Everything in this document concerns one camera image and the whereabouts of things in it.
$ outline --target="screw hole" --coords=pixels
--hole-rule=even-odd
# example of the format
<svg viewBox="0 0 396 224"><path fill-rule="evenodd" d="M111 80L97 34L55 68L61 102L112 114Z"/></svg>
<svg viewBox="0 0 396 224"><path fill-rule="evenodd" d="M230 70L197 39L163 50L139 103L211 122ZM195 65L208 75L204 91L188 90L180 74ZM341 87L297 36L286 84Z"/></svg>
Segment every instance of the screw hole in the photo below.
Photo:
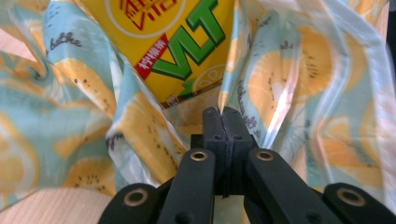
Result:
<svg viewBox="0 0 396 224"><path fill-rule="evenodd" d="M352 206L362 207L366 204L364 198L353 189L340 188L337 190L338 198Z"/></svg>
<svg viewBox="0 0 396 224"><path fill-rule="evenodd" d="M203 151L196 151L191 154L191 158L195 161L204 161L207 159L207 154Z"/></svg>
<svg viewBox="0 0 396 224"><path fill-rule="evenodd" d="M176 215L175 222L177 224L189 224L192 222L192 214L188 212L181 212Z"/></svg>
<svg viewBox="0 0 396 224"><path fill-rule="evenodd" d="M274 156L267 151L260 151L256 154L256 157L262 161L271 161L274 159Z"/></svg>
<svg viewBox="0 0 396 224"><path fill-rule="evenodd" d="M148 193L144 189L134 189L124 197L124 203L130 207L136 207L148 199Z"/></svg>
<svg viewBox="0 0 396 224"><path fill-rule="evenodd" d="M316 212L307 212L305 213L305 218L309 223L312 224L320 224L322 223L322 216Z"/></svg>

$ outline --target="juice box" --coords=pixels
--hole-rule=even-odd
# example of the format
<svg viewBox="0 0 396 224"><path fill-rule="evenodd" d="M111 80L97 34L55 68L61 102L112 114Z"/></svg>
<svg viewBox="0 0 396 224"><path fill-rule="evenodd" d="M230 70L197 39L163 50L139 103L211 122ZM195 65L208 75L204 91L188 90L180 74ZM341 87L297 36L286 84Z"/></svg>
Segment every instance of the juice box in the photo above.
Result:
<svg viewBox="0 0 396 224"><path fill-rule="evenodd" d="M222 81L230 0L81 0L163 107Z"/></svg>

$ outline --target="patterned cloth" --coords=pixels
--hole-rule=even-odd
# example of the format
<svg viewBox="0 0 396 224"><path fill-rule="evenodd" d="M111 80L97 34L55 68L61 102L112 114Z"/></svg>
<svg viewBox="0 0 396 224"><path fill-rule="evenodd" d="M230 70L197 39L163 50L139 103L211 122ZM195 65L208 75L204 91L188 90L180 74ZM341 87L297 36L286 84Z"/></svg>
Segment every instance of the patterned cloth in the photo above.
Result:
<svg viewBox="0 0 396 224"><path fill-rule="evenodd" d="M386 2L236 0L221 87L163 109L79 1L3 1L0 27L37 62L0 54L0 207L41 188L158 185L218 105L311 187L346 182L396 211L395 91L370 25Z"/></svg>

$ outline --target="vitasoy lemon tea carton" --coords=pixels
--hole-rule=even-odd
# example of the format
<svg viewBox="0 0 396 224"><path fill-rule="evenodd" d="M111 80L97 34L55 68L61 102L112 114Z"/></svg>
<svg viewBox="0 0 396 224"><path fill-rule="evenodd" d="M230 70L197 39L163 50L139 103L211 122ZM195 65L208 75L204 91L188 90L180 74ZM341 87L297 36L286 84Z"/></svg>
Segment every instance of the vitasoy lemon tea carton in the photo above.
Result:
<svg viewBox="0 0 396 224"><path fill-rule="evenodd" d="M230 0L82 0L163 107L220 84Z"/></svg>

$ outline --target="green lettering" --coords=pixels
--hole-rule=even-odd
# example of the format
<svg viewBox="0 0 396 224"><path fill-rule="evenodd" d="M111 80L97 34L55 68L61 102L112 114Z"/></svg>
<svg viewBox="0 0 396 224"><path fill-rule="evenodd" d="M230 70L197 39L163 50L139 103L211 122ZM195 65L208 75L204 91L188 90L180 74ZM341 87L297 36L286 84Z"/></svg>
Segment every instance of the green lettering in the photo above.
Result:
<svg viewBox="0 0 396 224"><path fill-rule="evenodd" d="M180 26L168 43L169 51L175 63L159 59L152 66L151 70L153 72L181 80L186 80L191 75L192 71L186 54L199 65L225 39L225 34L212 12L217 5L217 0L201 1L186 19L187 24L193 31L199 26L203 27L209 36L204 45L200 47L184 27Z"/></svg>
<svg viewBox="0 0 396 224"><path fill-rule="evenodd" d="M217 5L217 0L202 1L187 18L187 24L193 31L199 26L202 26L206 34L216 45L225 39L225 34L212 12Z"/></svg>
<svg viewBox="0 0 396 224"><path fill-rule="evenodd" d="M186 54L188 54L196 64L201 64L207 55L215 48L215 44L208 40L200 48L190 34L187 33L183 27L180 27L169 41L168 48L171 51L175 63L169 63L160 59L152 66L151 70L169 77L186 80L191 75L191 68Z"/></svg>

